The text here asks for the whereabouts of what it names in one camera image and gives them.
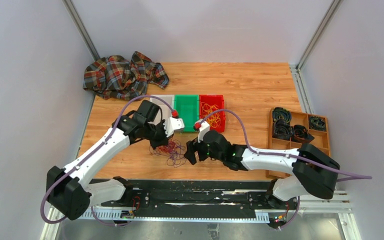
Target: wooden organizer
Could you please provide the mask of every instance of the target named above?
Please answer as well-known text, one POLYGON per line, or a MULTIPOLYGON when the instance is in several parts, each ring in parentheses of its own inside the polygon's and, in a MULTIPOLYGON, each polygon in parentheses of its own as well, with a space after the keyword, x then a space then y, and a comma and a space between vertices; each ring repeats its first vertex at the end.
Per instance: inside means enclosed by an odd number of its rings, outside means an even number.
MULTIPOLYGON (((273 137, 273 109, 270 110, 269 113, 269 126, 268 126, 268 149, 296 149, 300 148, 302 143, 294 142, 292 140, 282 140, 273 137)), ((316 146, 322 152, 327 154, 329 157, 331 156, 331 144, 329 142, 329 126, 328 119, 325 116, 315 115, 315 114, 307 114, 303 112, 290 111, 290 126, 294 125, 302 125, 308 129, 308 132, 314 137, 314 139, 310 142, 310 144, 316 146), (326 123, 326 131, 318 131, 309 128, 309 117, 316 116, 324 119, 326 123)), ((286 178, 289 177, 289 174, 279 171, 266 171, 267 178, 286 178)))

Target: plaid cloth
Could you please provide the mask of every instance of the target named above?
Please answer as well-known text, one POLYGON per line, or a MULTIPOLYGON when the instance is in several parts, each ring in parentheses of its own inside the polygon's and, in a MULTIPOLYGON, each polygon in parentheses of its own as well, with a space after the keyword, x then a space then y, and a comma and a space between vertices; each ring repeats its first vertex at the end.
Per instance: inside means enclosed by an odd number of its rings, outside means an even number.
POLYGON ((130 62, 122 56, 114 55, 89 65, 84 71, 83 89, 94 91, 103 99, 130 100, 145 95, 148 83, 165 89, 169 77, 161 63, 153 62, 135 51, 130 62))

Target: wooden table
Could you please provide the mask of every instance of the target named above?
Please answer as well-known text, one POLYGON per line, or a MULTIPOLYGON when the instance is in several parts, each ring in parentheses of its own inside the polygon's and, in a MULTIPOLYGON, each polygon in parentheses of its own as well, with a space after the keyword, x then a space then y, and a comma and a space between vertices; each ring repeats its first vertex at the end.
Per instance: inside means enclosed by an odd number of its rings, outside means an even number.
MULTIPOLYGON (((163 63, 170 78, 166 89, 150 84, 147 94, 216 94, 224 95, 225 107, 238 114, 247 129, 253 147, 267 148, 270 109, 277 106, 301 111, 295 85, 286 63, 163 63)), ((119 115, 126 101, 95 98, 80 148, 83 154, 96 143, 119 115)), ((135 110, 139 102, 127 111, 135 110)), ((236 118, 226 114, 226 139, 245 144, 236 118)), ((196 133, 176 133, 182 144, 197 137, 196 133)), ((149 142, 138 142, 118 153, 96 178, 121 176, 125 179, 173 180, 267 180, 265 170, 233 171, 220 161, 206 160, 180 167, 167 165, 167 157, 152 155, 149 142)))

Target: red cap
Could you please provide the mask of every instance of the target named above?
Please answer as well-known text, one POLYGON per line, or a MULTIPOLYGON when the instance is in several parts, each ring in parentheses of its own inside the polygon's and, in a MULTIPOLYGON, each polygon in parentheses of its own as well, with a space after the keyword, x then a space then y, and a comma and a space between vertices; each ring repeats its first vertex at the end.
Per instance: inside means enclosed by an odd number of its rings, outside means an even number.
POLYGON ((178 113, 178 111, 176 111, 176 110, 173 110, 173 111, 171 111, 171 116, 173 117, 173 118, 178 118, 179 117, 179 113, 178 113))
POLYGON ((201 127, 201 123, 197 122, 195 123, 195 125, 193 125, 193 129, 195 129, 195 131, 198 131, 201 127))

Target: white wall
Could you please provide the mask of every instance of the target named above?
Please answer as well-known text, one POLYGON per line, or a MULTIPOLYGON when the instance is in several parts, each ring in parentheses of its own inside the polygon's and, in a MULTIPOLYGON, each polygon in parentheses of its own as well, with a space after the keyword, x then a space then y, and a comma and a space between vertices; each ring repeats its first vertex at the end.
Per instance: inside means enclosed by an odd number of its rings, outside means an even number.
POLYGON ((345 0, 303 69, 315 113, 329 119, 364 240, 384 239, 384 1, 345 0))
POLYGON ((0 240, 35 240, 46 173, 77 154, 93 59, 61 0, 0 1, 0 240))
POLYGON ((296 64, 332 0, 73 0, 101 56, 296 64))

